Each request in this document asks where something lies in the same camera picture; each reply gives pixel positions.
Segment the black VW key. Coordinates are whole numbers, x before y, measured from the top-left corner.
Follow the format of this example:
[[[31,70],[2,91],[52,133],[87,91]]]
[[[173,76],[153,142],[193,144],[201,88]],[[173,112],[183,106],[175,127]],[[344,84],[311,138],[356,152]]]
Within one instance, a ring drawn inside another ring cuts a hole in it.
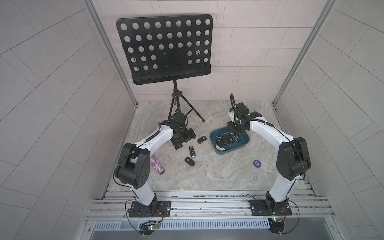
[[[193,167],[193,166],[196,164],[195,161],[192,160],[190,157],[186,157],[186,158],[185,158],[185,162],[186,162],[189,166],[191,166],[191,167]]]
[[[198,143],[199,144],[202,144],[203,142],[205,142],[207,140],[207,137],[206,136],[202,136],[198,139]]]

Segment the black chrome slim key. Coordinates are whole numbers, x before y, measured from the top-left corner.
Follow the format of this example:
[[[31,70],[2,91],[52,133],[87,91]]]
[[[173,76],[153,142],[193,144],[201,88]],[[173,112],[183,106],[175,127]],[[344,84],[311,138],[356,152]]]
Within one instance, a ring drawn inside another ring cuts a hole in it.
[[[192,157],[192,158],[195,158],[195,157],[196,157],[196,152],[195,152],[193,146],[189,146],[189,151],[190,151],[190,155],[191,155],[191,157]]]

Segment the teal plastic storage box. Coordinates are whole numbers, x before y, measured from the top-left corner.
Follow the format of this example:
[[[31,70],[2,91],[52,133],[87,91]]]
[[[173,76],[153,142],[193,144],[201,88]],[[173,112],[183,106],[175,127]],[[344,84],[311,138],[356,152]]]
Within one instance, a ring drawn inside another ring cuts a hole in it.
[[[224,151],[219,151],[216,149],[216,138],[221,136],[222,139],[223,139],[223,143],[225,144],[225,141],[226,141],[226,136],[233,136],[234,138],[236,138],[237,142],[234,143],[234,144],[231,144],[229,146],[226,146],[226,145],[220,145],[220,146],[223,146],[225,148]],[[214,148],[214,151],[219,154],[219,155],[224,155],[226,153],[229,153],[229,152],[232,152],[232,151],[235,151],[237,149],[240,149],[242,147],[244,147],[245,145],[247,145],[250,141],[250,137],[247,133],[235,133],[235,134],[232,134],[230,133],[230,131],[228,130],[228,127],[224,127],[224,128],[221,128],[221,129],[217,129],[217,130],[214,130],[210,133],[210,141],[211,141],[211,144]]]

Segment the white oval key fob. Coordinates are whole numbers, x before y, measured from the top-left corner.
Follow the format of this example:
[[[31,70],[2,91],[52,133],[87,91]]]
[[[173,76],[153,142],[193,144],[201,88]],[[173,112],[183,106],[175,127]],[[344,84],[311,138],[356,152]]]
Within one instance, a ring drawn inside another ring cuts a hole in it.
[[[219,150],[219,151],[224,151],[225,148],[223,146],[220,146],[220,145],[216,145],[216,149]]]

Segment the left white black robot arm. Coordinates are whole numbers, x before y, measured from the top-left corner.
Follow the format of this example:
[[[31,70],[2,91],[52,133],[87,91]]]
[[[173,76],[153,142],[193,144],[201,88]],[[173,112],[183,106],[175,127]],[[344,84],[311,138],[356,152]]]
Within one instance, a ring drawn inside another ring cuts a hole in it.
[[[178,150],[183,147],[183,143],[194,138],[196,134],[188,128],[187,116],[177,108],[168,120],[158,123],[158,129],[150,136],[135,144],[126,143],[123,146],[114,170],[114,179],[119,179],[123,186],[129,187],[140,205],[151,207],[157,198],[147,183],[151,156],[168,141]]]

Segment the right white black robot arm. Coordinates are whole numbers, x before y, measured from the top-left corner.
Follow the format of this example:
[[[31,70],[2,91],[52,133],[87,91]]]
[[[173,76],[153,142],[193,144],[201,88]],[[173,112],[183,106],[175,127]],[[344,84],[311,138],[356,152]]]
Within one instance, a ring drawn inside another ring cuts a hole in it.
[[[307,170],[311,168],[307,141],[284,133],[260,113],[250,112],[244,103],[236,103],[233,94],[230,95],[230,101],[229,131],[232,134],[253,131],[278,151],[276,168],[279,174],[266,193],[266,210],[269,214],[274,214],[288,203],[288,195],[294,183],[304,180]]]

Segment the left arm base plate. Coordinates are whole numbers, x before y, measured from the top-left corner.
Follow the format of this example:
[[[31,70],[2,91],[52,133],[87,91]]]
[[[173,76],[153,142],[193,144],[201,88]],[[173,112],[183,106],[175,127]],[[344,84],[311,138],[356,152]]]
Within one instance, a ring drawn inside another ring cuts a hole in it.
[[[127,210],[130,218],[162,218],[170,216],[171,204],[171,201],[155,201],[145,206],[134,201]]]

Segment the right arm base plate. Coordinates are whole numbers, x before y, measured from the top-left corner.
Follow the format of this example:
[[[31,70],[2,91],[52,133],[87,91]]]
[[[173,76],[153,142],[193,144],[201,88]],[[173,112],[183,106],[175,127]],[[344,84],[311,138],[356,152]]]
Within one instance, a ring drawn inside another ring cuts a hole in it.
[[[291,216],[292,210],[288,200],[276,203],[273,199],[248,200],[252,216]]]

